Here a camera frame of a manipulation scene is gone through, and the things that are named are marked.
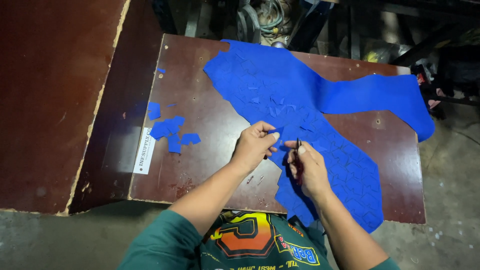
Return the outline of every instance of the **sticker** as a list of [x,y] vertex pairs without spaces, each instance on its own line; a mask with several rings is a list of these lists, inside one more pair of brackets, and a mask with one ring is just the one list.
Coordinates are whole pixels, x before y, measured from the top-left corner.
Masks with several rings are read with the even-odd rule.
[[138,147],[137,159],[133,168],[134,173],[148,174],[150,169],[150,161],[152,161],[153,150],[155,147],[155,139],[150,136],[149,127],[144,127],[140,145]]

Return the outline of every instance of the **green shirt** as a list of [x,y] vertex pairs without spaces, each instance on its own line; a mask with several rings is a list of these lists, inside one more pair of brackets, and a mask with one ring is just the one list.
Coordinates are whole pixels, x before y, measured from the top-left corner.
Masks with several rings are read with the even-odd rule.
[[[163,211],[130,245],[119,270],[330,270],[324,236],[275,214],[222,213],[202,237],[183,216]],[[388,259],[374,270],[397,270]]]

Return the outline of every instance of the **left hand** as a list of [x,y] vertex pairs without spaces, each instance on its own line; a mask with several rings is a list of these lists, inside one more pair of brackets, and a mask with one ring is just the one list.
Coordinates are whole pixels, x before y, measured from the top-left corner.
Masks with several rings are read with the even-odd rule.
[[269,130],[274,129],[272,125],[260,121],[243,130],[230,163],[246,174],[245,176],[255,170],[265,156],[270,157],[272,152],[277,152],[272,145],[280,134],[268,134]]

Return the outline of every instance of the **small scissors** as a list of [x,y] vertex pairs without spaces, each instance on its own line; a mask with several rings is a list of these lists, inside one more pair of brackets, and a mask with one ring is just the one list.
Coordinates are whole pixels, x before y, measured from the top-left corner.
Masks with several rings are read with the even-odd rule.
[[297,168],[297,185],[301,185],[302,184],[302,178],[301,178],[301,175],[303,173],[303,164],[302,162],[300,161],[300,157],[299,157],[299,148],[301,146],[301,140],[297,138],[297,147],[294,151],[294,155],[295,155],[295,160],[293,161],[293,165],[295,165],[295,167]]

